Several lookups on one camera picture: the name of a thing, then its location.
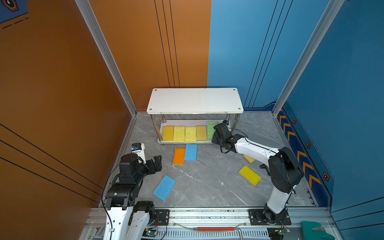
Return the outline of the green sponge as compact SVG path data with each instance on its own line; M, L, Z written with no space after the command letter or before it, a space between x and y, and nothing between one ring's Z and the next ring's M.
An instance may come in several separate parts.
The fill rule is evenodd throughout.
M207 123L207 139L211 140L213 138L213 135L215 133L214 127L218 125L218 121L210 121Z

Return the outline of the dark yellow sponge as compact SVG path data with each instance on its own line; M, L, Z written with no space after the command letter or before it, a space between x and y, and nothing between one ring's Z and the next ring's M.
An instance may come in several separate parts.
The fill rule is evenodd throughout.
M196 127L196 136L197 141L206 141L207 137L207 126L197 126Z

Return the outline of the light yellow sponge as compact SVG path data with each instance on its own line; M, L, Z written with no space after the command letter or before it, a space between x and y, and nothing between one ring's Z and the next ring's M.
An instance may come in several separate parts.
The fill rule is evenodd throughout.
M174 142L184 142L185 141L185 126L174 126Z
M197 128L185 127L185 142L196 143L197 142Z

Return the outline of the thick yellow sponge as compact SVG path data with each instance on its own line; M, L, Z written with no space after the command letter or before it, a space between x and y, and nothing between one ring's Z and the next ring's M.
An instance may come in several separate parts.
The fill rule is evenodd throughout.
M173 142L174 141L174 126L163 127L163 141Z

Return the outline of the white two-tier shelf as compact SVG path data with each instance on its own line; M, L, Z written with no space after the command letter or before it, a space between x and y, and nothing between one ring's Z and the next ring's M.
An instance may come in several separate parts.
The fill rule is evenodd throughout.
M230 128L236 128L240 115L244 112L241 98L236 88L155 88L152 90L147 107L151 116L158 143L176 144L164 141L165 126L204 126L212 119L167 119L167 115L202 116L225 115Z

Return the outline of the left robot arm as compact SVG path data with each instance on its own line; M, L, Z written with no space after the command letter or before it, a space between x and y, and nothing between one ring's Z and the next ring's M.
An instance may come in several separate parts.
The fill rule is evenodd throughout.
M144 177L162 170L162 156L144 161L135 153L121 157L117 182L106 194L104 210L107 215L105 240L140 240L148 224L155 220L152 201L136 198Z

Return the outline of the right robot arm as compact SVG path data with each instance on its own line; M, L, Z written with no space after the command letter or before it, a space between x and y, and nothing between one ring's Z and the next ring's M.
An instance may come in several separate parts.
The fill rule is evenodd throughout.
M261 162L260 168L265 169L271 177L274 187L264 206L261 221L270 225L289 224L287 202L305 175L293 151L287 147L267 147L245 136L233 135L228 128L228 121L214 126L214 131L212 143L226 149L227 153L247 155Z

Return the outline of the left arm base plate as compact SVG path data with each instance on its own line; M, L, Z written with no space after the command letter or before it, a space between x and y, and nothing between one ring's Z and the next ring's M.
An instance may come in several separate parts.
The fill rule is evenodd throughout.
M170 220L169 209L155 209L154 217L151 218L149 226L168 226Z

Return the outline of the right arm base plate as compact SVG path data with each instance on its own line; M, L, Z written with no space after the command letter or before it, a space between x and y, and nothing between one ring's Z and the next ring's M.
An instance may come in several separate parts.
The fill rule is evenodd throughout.
M249 209L248 214L252 226L281 224L290 226L292 224L287 208L279 214L275 214L271 210Z

